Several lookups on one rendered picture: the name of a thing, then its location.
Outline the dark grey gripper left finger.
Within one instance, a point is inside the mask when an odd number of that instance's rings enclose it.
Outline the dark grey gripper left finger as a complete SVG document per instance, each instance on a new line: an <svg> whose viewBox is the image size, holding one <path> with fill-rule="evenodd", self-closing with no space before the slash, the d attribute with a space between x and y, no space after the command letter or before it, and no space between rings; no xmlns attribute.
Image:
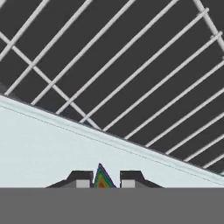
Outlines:
<svg viewBox="0 0 224 224"><path fill-rule="evenodd" d="M66 179L49 185L48 188L91 188L94 173L92 171L72 171Z"/></svg>

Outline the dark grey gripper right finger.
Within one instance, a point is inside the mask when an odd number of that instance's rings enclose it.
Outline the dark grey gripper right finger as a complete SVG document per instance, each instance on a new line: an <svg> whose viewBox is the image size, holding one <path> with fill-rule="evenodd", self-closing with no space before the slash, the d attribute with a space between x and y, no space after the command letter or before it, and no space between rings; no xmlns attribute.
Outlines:
<svg viewBox="0 0 224 224"><path fill-rule="evenodd" d="M141 171L120 171L121 188L161 188L144 177Z"/></svg>

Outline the rainbow layered cake slice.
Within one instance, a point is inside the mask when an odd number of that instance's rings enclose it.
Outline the rainbow layered cake slice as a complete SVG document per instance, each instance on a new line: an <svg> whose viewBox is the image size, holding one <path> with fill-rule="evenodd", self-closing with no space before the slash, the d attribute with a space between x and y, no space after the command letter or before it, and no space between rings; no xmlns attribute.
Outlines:
<svg viewBox="0 0 224 224"><path fill-rule="evenodd" d="M116 188L112 178L109 176L102 164L98 164L94 178L94 188Z"/></svg>

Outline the pale oven door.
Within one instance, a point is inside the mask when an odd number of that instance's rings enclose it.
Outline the pale oven door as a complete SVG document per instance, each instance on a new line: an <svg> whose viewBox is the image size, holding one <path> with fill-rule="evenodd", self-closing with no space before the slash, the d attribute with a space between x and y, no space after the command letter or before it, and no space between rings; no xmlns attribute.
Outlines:
<svg viewBox="0 0 224 224"><path fill-rule="evenodd" d="M98 165L163 187L224 188L218 174L0 95L0 187L44 187Z"/></svg>

